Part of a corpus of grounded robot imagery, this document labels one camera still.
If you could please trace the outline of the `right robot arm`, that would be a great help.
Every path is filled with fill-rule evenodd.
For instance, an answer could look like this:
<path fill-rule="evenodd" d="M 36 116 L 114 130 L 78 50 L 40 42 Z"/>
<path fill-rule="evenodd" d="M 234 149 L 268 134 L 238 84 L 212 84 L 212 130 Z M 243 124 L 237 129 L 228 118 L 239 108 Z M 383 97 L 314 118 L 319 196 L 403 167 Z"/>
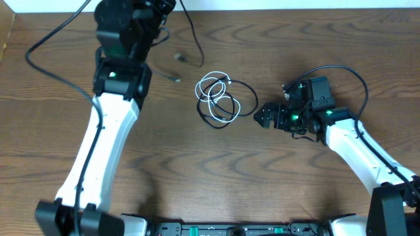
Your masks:
<path fill-rule="evenodd" d="M 369 214 L 344 214 L 320 223 L 317 235 L 418 235 L 419 176 L 394 160 L 347 107 L 338 108 L 326 77 L 306 79 L 285 93 L 286 105 L 267 102 L 254 114 L 263 128 L 295 139 L 306 133 L 336 152 L 371 195 Z"/>

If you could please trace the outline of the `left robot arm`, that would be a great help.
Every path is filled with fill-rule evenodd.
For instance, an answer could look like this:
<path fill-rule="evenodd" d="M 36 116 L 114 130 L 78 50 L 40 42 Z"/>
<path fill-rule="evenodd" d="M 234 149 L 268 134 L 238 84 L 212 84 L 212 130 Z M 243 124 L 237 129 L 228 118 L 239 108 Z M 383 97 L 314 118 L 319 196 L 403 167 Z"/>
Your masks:
<path fill-rule="evenodd" d="M 153 235 L 148 220 L 109 214 L 112 183 L 127 136 L 147 96 L 150 49 L 160 43 L 174 1 L 101 1 L 91 116 L 73 167 L 53 202 L 35 218 L 45 235 Z"/>

